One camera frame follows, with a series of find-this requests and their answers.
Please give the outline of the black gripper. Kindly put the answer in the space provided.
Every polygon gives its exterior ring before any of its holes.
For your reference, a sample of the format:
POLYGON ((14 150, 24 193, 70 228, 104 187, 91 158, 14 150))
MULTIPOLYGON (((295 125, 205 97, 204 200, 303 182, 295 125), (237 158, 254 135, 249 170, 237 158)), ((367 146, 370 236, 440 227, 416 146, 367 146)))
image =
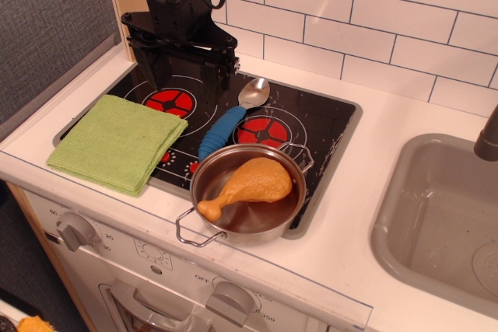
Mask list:
POLYGON ((155 90, 167 86, 173 59, 197 65, 208 105, 228 90, 230 75, 240 67, 237 39, 212 20, 211 0, 146 0, 149 10, 126 12, 128 44, 142 73, 155 90))

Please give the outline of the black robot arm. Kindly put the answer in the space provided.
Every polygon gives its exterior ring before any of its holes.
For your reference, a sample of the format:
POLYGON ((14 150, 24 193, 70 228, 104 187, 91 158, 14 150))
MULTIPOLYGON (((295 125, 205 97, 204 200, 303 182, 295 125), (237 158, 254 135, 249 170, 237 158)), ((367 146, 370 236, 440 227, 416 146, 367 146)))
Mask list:
POLYGON ((148 11, 126 12, 128 44, 144 76, 162 89, 173 75, 173 62, 182 60, 199 68, 205 101, 217 103, 240 67, 237 39, 212 20, 212 10, 226 0, 146 0, 148 11))

